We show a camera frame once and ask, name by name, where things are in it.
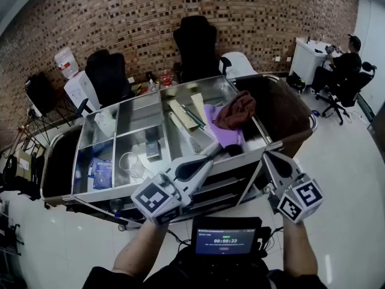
brick wall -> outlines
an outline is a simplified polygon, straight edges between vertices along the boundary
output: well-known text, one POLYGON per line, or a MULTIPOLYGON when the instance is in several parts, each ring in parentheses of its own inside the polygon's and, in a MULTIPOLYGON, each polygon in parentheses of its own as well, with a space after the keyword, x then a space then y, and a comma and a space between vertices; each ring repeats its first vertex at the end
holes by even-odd
POLYGON ((80 67, 98 49, 121 52, 127 74, 140 79, 180 60, 172 33, 201 14, 217 27, 218 55, 241 51, 258 72, 288 71, 295 37, 323 33, 346 45, 357 9, 358 0, 30 0, 0 37, 0 147, 25 122, 30 75, 44 71, 56 89, 64 85, 54 66, 64 46, 80 67))

glass cup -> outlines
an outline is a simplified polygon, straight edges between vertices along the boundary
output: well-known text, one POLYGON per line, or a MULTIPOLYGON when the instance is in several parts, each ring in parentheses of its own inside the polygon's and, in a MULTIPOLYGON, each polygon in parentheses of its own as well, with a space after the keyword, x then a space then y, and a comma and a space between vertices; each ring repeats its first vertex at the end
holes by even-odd
POLYGON ((127 172, 133 178, 141 178, 144 173, 144 165, 138 155, 133 152, 127 152, 119 160, 119 168, 127 172))

black cap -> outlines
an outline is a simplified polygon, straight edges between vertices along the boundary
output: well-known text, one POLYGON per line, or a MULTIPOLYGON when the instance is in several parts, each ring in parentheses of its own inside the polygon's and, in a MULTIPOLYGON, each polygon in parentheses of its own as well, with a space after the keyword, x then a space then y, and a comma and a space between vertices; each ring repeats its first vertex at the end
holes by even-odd
POLYGON ((356 48, 358 51, 361 49, 361 41, 357 36, 354 36, 352 34, 348 34, 350 36, 350 41, 353 43, 354 48, 356 48))

chair backrest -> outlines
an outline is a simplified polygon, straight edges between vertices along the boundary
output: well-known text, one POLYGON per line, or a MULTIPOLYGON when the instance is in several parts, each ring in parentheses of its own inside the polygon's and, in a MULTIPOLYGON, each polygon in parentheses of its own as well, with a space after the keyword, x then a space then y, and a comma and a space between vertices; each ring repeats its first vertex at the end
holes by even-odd
POLYGON ((106 49, 94 52, 87 59, 85 73, 101 105, 109 106, 120 101, 128 85, 122 54, 110 55, 106 49))
POLYGON ((338 100, 341 101, 342 106, 351 107, 356 102, 356 98, 361 89, 369 84, 375 75, 376 66, 371 65, 368 62, 362 64, 362 68, 366 72, 360 72, 348 79, 340 85, 340 89, 337 93, 338 100))
POLYGON ((204 16, 185 17, 174 39, 182 57, 182 81, 220 75, 215 56, 217 29, 204 16))

man sitting at desk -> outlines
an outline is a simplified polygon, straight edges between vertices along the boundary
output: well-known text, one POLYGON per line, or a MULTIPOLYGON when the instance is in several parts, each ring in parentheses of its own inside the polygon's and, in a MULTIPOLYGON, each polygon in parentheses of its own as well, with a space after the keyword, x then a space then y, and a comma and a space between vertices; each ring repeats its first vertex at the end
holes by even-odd
POLYGON ((340 57, 333 58, 329 53, 331 68, 333 72, 319 66, 316 68, 313 83, 309 90, 313 94, 319 93, 326 85, 335 84, 337 78, 347 78, 351 75, 359 73, 361 70, 361 58, 359 51, 361 49, 361 41, 357 36, 349 34, 349 53, 340 57))

